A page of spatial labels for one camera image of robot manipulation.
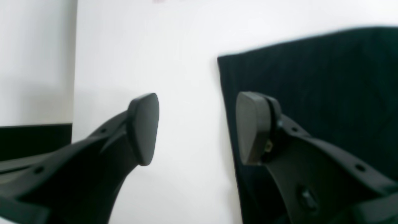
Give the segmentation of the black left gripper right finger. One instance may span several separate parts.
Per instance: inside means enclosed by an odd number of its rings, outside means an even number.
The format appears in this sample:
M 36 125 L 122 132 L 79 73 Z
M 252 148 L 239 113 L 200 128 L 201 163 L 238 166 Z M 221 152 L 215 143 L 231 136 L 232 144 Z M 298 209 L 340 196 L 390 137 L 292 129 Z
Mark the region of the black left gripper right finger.
M 242 163 L 266 167 L 292 224 L 397 223 L 397 181 L 312 137 L 276 99 L 240 92 L 236 125 Z

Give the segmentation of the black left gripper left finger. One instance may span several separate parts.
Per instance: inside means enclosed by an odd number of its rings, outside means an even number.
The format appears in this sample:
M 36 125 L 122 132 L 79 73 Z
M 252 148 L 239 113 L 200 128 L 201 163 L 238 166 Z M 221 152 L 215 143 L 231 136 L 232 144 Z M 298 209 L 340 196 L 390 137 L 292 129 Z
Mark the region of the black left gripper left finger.
M 158 130 L 155 93 L 87 138 L 55 152 L 1 162 L 1 219 L 19 224 L 107 224 L 128 174 L 151 163 Z

